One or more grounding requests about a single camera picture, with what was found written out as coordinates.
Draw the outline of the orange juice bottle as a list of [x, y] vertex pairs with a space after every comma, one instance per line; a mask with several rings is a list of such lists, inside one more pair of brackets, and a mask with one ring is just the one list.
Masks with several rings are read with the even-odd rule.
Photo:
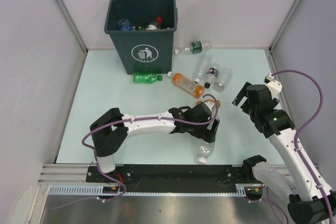
[[[198, 105], [198, 104], [203, 103], [204, 101], [205, 100], [198, 100], [195, 104]], [[215, 103], [216, 103], [216, 106], [218, 106], [219, 108], [221, 107], [220, 101], [216, 100]]]

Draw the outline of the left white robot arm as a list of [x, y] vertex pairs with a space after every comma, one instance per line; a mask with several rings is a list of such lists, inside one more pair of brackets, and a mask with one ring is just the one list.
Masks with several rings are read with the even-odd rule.
[[205, 100], [192, 108], [170, 108], [152, 115], [128, 115], [122, 114], [119, 108], [110, 109], [90, 125], [99, 165], [98, 176], [105, 182], [115, 178], [114, 154], [132, 136], [147, 133], [188, 133], [207, 143], [215, 142], [219, 126], [216, 118], [219, 106], [214, 100]]

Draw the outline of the large clear bottle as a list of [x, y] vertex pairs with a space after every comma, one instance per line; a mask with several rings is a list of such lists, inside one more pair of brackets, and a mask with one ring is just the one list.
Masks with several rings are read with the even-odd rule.
[[206, 164], [215, 148], [215, 142], [208, 143], [204, 140], [198, 140], [195, 143], [196, 161], [198, 164]]

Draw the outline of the green bottle with cap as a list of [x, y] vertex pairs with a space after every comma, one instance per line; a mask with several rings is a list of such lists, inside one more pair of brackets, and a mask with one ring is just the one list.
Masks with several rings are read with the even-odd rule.
[[147, 25], [138, 25], [138, 26], [136, 26], [137, 30], [146, 30], [146, 28], [147, 28]]

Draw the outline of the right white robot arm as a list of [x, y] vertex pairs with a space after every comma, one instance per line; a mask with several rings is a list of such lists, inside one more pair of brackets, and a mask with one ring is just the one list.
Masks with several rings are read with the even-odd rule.
[[335, 191], [323, 179], [302, 144], [295, 140], [296, 128], [286, 111], [276, 109], [278, 81], [266, 84], [246, 82], [232, 104], [241, 105], [255, 128], [274, 146], [284, 161], [289, 176], [273, 168], [265, 158], [256, 155], [243, 161], [242, 176], [249, 183], [266, 184], [286, 204], [295, 223], [332, 221], [335, 216]]

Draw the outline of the clear cup silver base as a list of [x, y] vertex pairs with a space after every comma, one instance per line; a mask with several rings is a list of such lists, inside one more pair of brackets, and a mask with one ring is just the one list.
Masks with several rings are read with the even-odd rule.
[[217, 79], [216, 79], [216, 81], [213, 85], [214, 90], [216, 90], [218, 92], [222, 92], [222, 91], [226, 90], [229, 83], [230, 83], [230, 80], [232, 79], [232, 76], [233, 76], [233, 70], [229, 67], [224, 67], [220, 71], [220, 73], [219, 73], [219, 75], [218, 75], [218, 77], [217, 77]]

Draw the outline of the orange tea bottle white cap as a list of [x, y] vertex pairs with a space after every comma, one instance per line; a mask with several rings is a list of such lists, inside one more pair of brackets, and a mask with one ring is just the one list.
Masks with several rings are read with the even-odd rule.
[[201, 95], [204, 93], [205, 88], [195, 83], [194, 81], [186, 78], [181, 73], [173, 73], [169, 71], [167, 76], [172, 80], [173, 84], [180, 89], [184, 90], [185, 92], [189, 93], [195, 98], [200, 98]]

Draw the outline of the red label water bottle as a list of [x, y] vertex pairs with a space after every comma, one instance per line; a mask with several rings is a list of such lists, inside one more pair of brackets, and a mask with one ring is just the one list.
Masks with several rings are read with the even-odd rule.
[[159, 30], [161, 29], [161, 25], [162, 25], [162, 17], [158, 16], [155, 18], [155, 20], [151, 21], [147, 27], [145, 28], [145, 30]]

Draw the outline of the blue label water bottle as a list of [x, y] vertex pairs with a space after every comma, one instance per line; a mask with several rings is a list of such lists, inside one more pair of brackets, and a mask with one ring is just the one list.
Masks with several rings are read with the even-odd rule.
[[118, 25], [119, 30], [121, 30], [121, 31], [133, 30], [133, 26], [131, 25], [131, 23], [129, 22], [129, 20], [126, 19], [126, 18], [120, 19], [117, 22], [117, 25]]

